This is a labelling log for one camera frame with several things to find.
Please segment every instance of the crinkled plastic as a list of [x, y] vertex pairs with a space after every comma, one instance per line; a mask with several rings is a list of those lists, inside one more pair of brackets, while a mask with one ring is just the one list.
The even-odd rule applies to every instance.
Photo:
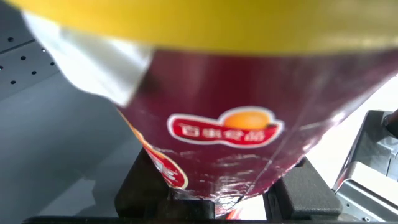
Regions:
[[263, 194], [397, 73], [398, 51], [243, 57], [155, 51], [120, 111], [166, 182], [217, 214]]

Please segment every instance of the yellow bag top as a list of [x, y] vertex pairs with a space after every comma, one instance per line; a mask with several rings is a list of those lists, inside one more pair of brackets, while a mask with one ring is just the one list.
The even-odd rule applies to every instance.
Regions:
[[396, 0], [8, 0], [67, 27], [159, 47], [229, 54], [398, 45]]

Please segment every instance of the gray background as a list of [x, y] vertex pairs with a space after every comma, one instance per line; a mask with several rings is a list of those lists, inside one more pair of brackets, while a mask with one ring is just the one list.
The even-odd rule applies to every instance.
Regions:
[[0, 223], [117, 216], [114, 196], [141, 145], [114, 105], [75, 89], [50, 65], [1, 1], [0, 30]]

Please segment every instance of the plastic packaging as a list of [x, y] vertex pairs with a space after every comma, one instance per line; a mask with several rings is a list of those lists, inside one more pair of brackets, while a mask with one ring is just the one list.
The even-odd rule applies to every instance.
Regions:
[[218, 215], [398, 72], [394, 1], [12, 1], [65, 25], [26, 14], [72, 83], [119, 106], [177, 197]]

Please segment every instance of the orange fruit logo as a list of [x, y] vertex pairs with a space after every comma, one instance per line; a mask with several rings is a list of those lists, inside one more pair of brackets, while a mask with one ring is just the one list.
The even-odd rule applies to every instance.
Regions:
[[167, 121], [169, 133], [191, 144], [225, 144], [238, 148], [266, 146], [282, 132], [284, 123], [272, 111], [258, 106], [233, 108], [218, 119], [173, 114]]

